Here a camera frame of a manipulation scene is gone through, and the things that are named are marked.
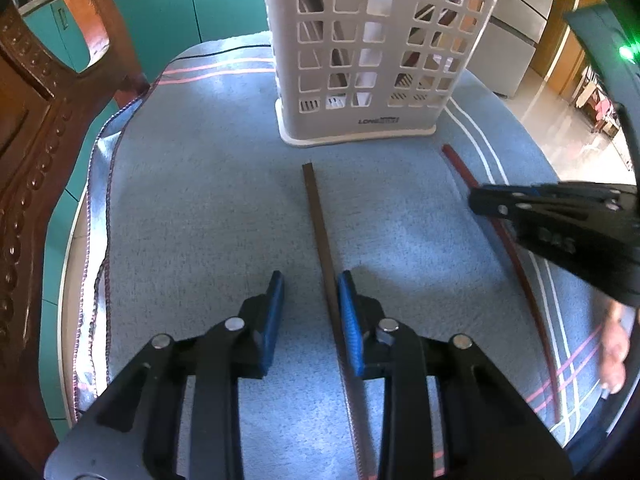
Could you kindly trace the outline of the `person's right hand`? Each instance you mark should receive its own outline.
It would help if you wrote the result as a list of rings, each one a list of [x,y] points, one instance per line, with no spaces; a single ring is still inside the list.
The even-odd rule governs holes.
[[[616,394],[626,382],[625,360],[630,349],[630,336],[623,326],[626,307],[611,299],[606,308],[600,340],[599,378],[604,391]]]

